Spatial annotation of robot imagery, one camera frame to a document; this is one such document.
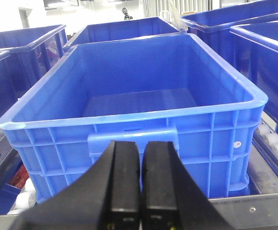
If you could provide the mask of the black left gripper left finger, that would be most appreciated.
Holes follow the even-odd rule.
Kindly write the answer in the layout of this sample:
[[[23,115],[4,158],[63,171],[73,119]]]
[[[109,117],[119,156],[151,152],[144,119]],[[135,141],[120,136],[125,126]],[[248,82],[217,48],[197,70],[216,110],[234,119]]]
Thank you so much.
[[[11,230],[139,229],[139,152],[111,141],[73,184],[18,215]]]

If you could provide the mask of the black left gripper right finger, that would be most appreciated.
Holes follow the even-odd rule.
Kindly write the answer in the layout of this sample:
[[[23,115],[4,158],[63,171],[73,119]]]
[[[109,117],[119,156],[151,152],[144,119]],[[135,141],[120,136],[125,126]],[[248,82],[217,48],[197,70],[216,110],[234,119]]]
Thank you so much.
[[[144,230],[227,230],[181,163],[172,142],[148,142],[142,163]]]

